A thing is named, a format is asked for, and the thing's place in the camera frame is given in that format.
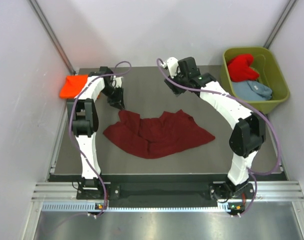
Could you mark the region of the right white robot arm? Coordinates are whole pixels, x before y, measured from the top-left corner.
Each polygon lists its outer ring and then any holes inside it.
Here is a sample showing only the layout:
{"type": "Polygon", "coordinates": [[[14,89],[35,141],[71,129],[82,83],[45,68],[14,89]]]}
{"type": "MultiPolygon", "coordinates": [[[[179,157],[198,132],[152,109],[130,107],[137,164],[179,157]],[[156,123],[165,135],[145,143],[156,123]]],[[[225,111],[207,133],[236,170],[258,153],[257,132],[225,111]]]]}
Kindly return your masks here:
{"type": "Polygon", "coordinates": [[[222,198],[236,198],[249,180],[249,169],[265,142],[265,121],[257,113],[230,96],[210,73],[201,73],[193,57],[157,60],[169,72],[165,82],[175,95],[190,91],[210,104],[232,129],[229,146],[233,152],[231,168],[223,184],[222,198]]]}

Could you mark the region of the dark red t shirt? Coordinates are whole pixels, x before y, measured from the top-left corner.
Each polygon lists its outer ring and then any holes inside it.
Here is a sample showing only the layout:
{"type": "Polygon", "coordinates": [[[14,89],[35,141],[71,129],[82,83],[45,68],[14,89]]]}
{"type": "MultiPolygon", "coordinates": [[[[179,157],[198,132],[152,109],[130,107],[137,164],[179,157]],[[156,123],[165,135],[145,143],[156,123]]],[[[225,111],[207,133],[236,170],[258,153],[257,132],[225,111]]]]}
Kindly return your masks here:
{"type": "Polygon", "coordinates": [[[128,154],[144,159],[158,159],[215,140],[183,110],[163,112],[160,117],[141,118],[138,113],[121,110],[119,121],[103,134],[128,154]]]}

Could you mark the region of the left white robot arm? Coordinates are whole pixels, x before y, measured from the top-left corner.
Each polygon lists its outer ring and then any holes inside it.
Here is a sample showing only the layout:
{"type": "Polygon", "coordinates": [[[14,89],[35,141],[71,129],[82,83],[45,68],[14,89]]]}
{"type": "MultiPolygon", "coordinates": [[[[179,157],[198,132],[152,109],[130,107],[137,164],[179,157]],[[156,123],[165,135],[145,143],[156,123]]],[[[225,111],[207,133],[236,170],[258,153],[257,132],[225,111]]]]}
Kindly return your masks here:
{"type": "Polygon", "coordinates": [[[124,110],[123,78],[114,74],[109,67],[102,66],[98,71],[89,73],[85,79],[85,86],[80,92],[74,98],[67,99],[69,135],[82,161],[77,198],[106,201],[107,188],[97,160],[96,133],[99,118],[95,101],[100,94],[104,94],[110,106],[124,110]]]}

